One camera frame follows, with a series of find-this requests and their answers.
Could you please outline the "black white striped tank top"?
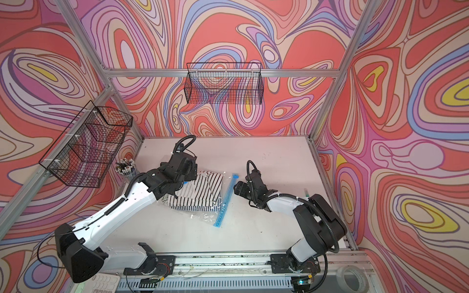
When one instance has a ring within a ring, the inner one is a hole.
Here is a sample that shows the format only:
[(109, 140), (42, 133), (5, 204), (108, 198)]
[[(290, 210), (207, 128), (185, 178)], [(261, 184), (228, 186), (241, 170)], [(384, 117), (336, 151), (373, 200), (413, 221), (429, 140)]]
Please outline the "black white striped tank top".
[(184, 182), (176, 195), (165, 195), (163, 203), (175, 210), (217, 212), (222, 201), (223, 173), (200, 171), (194, 181)]

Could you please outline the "clear vacuum bag blue zipper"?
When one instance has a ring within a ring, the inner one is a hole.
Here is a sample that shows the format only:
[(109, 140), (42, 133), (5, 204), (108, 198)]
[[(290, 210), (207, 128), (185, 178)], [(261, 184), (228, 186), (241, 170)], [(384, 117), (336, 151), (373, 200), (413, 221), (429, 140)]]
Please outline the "clear vacuum bag blue zipper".
[(165, 195), (161, 203), (187, 216), (219, 228), (239, 181), (236, 173), (199, 171), (194, 181), (183, 183), (175, 195)]

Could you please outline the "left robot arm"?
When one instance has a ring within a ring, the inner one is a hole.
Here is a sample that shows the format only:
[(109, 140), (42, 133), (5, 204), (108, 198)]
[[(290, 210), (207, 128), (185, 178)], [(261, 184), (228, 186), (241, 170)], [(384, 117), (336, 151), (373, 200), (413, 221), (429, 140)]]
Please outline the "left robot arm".
[(101, 243), (127, 220), (166, 195), (175, 195), (184, 183), (197, 177), (196, 155), (186, 149), (196, 141), (195, 135), (180, 139), (172, 156), (158, 168), (138, 173), (127, 189), (99, 212), (72, 226), (67, 223), (54, 231), (57, 256), (73, 283), (90, 280), (101, 271), (129, 269), (152, 275), (158, 258), (146, 243), (139, 250), (106, 252)]

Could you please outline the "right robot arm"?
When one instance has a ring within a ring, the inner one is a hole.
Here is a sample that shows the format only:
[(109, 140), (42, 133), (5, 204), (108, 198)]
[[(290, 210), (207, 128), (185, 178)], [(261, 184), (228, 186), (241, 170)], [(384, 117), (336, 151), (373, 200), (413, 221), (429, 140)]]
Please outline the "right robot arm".
[(322, 195), (304, 199), (268, 189), (261, 172), (251, 160), (247, 161), (246, 170), (245, 182), (236, 183), (234, 194), (248, 200), (252, 208), (294, 217), (303, 234), (285, 253), (271, 255), (269, 263), (273, 273), (301, 273), (306, 270), (318, 273), (317, 258), (326, 257), (328, 252), (338, 253), (339, 240), (347, 234), (340, 216)]

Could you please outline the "cup of pens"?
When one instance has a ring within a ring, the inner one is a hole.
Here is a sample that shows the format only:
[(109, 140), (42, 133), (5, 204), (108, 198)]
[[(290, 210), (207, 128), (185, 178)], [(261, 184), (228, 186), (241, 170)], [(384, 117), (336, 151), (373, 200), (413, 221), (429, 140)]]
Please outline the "cup of pens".
[(134, 160), (127, 158), (116, 162), (115, 171), (129, 181), (139, 173)]

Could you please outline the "white keypad device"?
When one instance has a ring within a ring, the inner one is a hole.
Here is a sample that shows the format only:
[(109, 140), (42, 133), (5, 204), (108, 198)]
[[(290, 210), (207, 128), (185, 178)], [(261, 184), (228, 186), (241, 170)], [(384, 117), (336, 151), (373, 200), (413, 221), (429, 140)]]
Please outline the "white keypad device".
[(118, 275), (98, 273), (89, 280), (74, 284), (71, 293), (115, 293), (120, 283)]

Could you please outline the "clear tape roll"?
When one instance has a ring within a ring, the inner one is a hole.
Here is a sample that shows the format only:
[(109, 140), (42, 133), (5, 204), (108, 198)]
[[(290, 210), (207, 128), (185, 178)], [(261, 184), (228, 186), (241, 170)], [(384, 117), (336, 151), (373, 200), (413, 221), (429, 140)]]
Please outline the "clear tape roll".
[(344, 293), (367, 293), (370, 283), (365, 271), (356, 266), (344, 266), (337, 270), (338, 286)]

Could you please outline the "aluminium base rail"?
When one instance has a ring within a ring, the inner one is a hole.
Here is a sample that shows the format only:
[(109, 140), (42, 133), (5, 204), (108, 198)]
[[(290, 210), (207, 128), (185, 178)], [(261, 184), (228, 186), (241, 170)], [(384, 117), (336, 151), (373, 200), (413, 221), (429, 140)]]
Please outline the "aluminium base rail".
[(381, 292), (374, 269), (364, 253), (346, 251), (330, 254), (315, 262), (320, 271), (273, 273), (270, 260), (277, 251), (249, 253), (177, 253), (160, 255), (162, 263), (152, 275), (125, 269), (105, 274), (118, 275), (116, 293), (215, 293), (242, 291), (252, 293), (343, 293), (336, 273), (344, 266), (356, 266), (370, 283), (368, 293)]

